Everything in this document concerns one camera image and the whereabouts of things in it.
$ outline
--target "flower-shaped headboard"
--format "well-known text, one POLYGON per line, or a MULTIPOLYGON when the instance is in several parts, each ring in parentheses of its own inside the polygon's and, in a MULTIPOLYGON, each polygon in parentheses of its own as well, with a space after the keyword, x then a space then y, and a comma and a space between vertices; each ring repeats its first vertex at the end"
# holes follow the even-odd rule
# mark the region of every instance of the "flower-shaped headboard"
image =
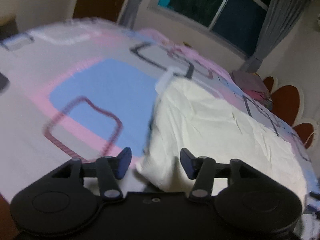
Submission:
POLYGON ((311 151, 318 140, 318 124, 312 118, 302 118, 304 95, 302 90, 287 83, 277 86, 277 79, 266 77, 263 83, 271 93, 273 101, 272 113, 289 124, 299 135, 305 148, 311 151))

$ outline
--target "brown floor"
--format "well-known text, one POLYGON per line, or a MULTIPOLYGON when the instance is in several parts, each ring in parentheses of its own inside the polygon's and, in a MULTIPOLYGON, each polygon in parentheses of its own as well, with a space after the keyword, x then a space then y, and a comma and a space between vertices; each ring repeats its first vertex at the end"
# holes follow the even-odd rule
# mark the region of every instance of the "brown floor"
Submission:
POLYGON ((0 240, 12 240, 18 230, 10 216, 9 204, 0 195, 0 240))

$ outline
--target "window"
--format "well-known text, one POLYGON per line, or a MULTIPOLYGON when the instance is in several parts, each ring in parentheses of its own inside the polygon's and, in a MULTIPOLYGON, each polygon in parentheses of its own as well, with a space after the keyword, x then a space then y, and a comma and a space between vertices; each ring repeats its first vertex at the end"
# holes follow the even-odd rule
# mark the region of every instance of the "window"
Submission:
POLYGON ((157 6, 201 24, 251 56, 271 0, 157 0, 157 6))

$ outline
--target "mattress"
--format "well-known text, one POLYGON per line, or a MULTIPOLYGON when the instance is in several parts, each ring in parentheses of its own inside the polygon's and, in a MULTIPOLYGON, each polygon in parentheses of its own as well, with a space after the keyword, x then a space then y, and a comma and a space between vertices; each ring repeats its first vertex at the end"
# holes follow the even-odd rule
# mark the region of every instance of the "mattress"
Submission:
POLYGON ((222 68, 172 44, 107 20, 74 19, 2 41, 0 58, 0 71, 10 81, 0 95, 0 193, 8 201, 70 158, 90 162, 124 147, 132 149, 133 160, 120 187, 124 193, 144 190, 148 182, 134 165, 148 142, 156 87, 168 71, 289 142, 307 191, 319 191, 296 132, 244 94, 222 68))

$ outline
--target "blue patch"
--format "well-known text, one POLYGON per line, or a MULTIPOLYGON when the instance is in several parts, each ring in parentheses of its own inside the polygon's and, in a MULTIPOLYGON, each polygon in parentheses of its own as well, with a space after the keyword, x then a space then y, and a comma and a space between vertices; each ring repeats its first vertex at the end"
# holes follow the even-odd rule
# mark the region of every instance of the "blue patch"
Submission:
MULTIPOLYGON (((135 67, 107 59, 60 84, 50 94, 53 106, 62 110, 79 96, 87 97, 96 106, 115 114, 123 130, 115 142, 120 148, 130 147, 132 154, 141 156, 149 132, 149 121, 157 93, 157 80, 135 67)), ((116 122, 81 103, 69 116, 96 135, 109 140, 116 122)))

